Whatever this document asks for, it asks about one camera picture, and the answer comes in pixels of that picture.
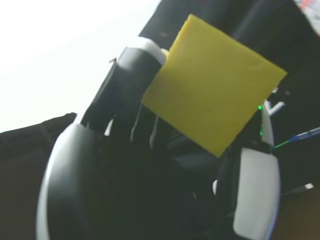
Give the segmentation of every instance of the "yellow object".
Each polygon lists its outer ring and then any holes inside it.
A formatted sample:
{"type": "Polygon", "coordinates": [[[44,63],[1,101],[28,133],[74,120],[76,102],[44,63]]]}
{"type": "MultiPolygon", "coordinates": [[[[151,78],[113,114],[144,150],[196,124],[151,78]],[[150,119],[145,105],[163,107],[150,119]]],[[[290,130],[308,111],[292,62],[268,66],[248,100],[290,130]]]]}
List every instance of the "yellow object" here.
{"type": "Polygon", "coordinates": [[[286,74],[190,15],[142,103],[219,157],[286,74]]]}

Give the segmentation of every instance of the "sticky note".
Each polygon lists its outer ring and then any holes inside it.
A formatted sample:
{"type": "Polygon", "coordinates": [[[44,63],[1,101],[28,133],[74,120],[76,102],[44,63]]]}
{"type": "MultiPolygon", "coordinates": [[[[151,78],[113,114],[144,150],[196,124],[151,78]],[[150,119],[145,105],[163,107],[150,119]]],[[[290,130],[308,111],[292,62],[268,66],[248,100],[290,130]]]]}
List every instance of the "sticky note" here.
{"type": "Polygon", "coordinates": [[[219,157],[286,72],[190,15],[142,104],[219,157]]]}

